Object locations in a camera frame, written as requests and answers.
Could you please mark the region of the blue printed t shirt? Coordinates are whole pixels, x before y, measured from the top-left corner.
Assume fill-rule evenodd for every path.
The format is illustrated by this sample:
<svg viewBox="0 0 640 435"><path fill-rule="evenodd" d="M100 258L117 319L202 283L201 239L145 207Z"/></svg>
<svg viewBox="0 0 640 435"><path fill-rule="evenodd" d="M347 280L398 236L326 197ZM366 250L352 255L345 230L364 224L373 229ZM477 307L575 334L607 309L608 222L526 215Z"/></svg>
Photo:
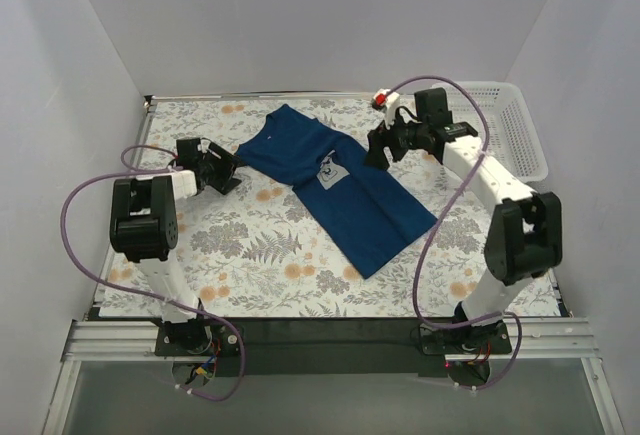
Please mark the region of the blue printed t shirt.
<svg viewBox="0 0 640 435"><path fill-rule="evenodd" d="M237 151L289 185L350 264L367 279L437 221L391 174L365 164L351 136L283 105Z"/></svg>

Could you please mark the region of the white plastic basket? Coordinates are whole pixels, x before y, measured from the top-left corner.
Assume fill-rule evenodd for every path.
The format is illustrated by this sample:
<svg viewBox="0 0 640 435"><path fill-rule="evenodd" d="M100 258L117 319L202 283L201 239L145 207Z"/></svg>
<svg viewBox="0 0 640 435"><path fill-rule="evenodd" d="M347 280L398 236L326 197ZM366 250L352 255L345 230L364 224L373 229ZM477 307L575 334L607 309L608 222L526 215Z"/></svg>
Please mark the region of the white plastic basket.
<svg viewBox="0 0 640 435"><path fill-rule="evenodd" d="M541 182L549 170L520 89L496 81L460 84L481 108L489 127L489 152L524 183Z"/></svg>

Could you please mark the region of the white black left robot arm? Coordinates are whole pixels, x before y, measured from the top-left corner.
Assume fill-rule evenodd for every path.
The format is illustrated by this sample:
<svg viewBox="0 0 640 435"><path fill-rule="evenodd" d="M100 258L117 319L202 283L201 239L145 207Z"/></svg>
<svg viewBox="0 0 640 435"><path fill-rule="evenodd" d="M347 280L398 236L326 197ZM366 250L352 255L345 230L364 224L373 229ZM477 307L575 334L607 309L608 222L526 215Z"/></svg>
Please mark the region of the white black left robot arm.
<svg viewBox="0 0 640 435"><path fill-rule="evenodd" d="M167 169L114 182L110 215L110 242L146 277L161 304L161 323L168 343L190 354L205 353L213 332L202 315L200 299L189 287L176 247L179 223L176 202L211 187L222 195L241 180L235 171L241 159L208 138L182 138Z"/></svg>

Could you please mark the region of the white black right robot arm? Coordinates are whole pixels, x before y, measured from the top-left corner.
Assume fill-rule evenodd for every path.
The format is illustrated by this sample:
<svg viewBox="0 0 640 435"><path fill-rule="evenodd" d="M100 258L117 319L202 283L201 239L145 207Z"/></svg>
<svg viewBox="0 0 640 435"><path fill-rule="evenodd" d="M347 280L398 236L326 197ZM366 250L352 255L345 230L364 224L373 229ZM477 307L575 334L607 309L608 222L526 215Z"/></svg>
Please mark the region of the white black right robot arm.
<svg viewBox="0 0 640 435"><path fill-rule="evenodd" d="M386 170L411 150L422 150L461 180L491 216L483 254L485 273L445 322L421 321L426 350L475 352L503 336L508 307L534 280L562 260L562 206L552 192L538 193L488 152L488 136L457 122L442 87L418 91L414 114L403 117L400 96L390 89L372 98L383 121L368 135L368 166Z"/></svg>

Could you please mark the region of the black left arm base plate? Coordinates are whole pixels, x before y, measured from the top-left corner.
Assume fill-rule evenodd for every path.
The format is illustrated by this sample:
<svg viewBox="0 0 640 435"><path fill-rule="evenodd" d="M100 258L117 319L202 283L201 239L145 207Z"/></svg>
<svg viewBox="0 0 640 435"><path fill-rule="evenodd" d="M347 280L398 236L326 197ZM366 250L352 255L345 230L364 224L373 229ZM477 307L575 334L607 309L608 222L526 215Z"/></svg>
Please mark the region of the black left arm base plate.
<svg viewBox="0 0 640 435"><path fill-rule="evenodd" d="M154 354L159 357L237 356L240 337L224 325L191 319L182 323L159 322Z"/></svg>

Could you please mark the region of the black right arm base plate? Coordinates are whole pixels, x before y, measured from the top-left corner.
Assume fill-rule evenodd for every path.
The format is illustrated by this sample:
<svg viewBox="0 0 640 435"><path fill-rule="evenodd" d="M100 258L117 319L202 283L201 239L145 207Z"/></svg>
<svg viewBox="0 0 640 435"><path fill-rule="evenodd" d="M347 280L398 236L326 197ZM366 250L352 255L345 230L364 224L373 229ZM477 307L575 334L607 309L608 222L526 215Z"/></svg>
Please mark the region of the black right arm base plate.
<svg viewBox="0 0 640 435"><path fill-rule="evenodd" d="M470 326L452 330L432 330L417 327L419 349L426 355L507 355L512 351L506 324L499 320L485 326Z"/></svg>

